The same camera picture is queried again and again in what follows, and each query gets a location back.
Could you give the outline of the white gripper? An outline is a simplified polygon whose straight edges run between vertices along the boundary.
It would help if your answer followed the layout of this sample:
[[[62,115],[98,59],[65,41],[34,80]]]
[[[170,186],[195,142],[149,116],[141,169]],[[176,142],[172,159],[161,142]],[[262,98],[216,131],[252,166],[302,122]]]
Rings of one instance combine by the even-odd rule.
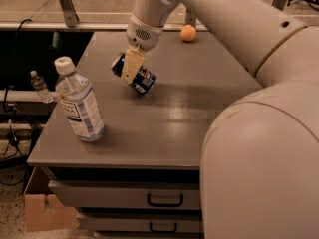
[[[132,48],[125,52],[125,60],[121,79],[130,84],[145,60],[142,52],[154,48],[162,35],[163,28],[152,27],[131,15],[127,28],[127,39]]]

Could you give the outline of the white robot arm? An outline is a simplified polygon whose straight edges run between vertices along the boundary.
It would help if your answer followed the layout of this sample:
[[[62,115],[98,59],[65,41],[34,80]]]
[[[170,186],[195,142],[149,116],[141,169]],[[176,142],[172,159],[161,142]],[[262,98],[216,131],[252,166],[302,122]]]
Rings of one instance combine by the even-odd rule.
[[[220,113],[206,133],[204,238],[319,239],[317,29],[261,0],[136,0],[127,81],[178,5],[262,87]]]

